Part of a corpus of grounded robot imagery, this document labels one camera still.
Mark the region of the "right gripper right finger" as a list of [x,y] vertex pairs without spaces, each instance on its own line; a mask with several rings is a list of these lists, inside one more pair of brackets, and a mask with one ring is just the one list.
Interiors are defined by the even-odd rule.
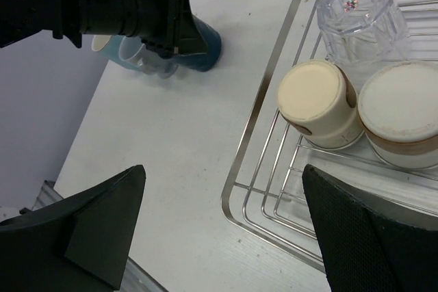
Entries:
[[437,217],[310,164],[302,184],[332,291],[437,290]]

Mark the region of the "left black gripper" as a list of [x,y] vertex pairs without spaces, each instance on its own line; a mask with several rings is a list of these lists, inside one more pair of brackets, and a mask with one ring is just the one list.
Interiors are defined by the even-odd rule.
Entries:
[[139,37],[160,56],[208,50],[190,0],[78,0],[78,9],[81,34]]

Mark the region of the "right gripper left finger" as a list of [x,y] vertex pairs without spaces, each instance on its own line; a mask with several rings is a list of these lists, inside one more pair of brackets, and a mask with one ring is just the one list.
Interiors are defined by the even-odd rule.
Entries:
[[126,252],[146,182],[142,165],[1,222],[2,289],[119,289],[98,247]]

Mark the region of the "large dark blue mug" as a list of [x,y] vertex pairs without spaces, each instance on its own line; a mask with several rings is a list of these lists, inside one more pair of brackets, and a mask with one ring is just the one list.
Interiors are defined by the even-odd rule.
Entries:
[[207,72],[215,66],[221,55],[222,39],[220,34],[207,23],[196,16],[193,16],[193,19],[196,28],[207,43],[208,50],[205,54],[177,55],[173,57],[173,61],[184,68]]

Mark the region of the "pale grey-blue mug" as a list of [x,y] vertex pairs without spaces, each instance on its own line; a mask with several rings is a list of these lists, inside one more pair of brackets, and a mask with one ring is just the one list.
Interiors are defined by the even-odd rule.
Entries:
[[172,76],[178,65],[170,59],[163,59],[148,50],[140,38],[124,37],[120,43],[118,55],[121,61],[130,64],[146,75],[157,75],[162,79]]

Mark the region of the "light blue mug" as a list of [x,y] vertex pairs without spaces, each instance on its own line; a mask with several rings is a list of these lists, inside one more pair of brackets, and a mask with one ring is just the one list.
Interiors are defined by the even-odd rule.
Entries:
[[122,36],[104,36],[94,35],[92,39],[92,51],[101,54],[108,60],[129,70],[137,70],[138,68],[129,62],[122,61],[119,57],[120,44],[123,41]]

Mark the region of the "cream cup brown band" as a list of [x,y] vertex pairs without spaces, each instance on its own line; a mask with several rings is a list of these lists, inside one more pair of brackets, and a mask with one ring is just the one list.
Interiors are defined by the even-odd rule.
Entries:
[[363,134],[357,92],[344,71],[326,60],[293,66],[279,84],[277,107],[290,125],[319,148],[345,148]]

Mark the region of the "white cup brown band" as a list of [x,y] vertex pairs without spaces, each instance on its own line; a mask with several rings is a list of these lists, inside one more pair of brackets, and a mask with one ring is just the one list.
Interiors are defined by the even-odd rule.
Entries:
[[400,62],[375,73],[357,112],[377,156],[410,170],[437,166],[437,64]]

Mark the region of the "clear faceted glass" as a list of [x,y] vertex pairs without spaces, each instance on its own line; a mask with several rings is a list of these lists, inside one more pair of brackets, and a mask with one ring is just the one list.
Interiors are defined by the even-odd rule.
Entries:
[[329,59],[345,66],[406,59],[409,29],[396,0],[318,0]]

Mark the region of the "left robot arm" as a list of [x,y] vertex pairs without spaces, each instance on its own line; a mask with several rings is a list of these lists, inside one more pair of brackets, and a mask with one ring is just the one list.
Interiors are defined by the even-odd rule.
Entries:
[[189,0],[1,0],[2,47],[43,30],[77,48],[86,34],[139,37],[162,58],[209,48]]

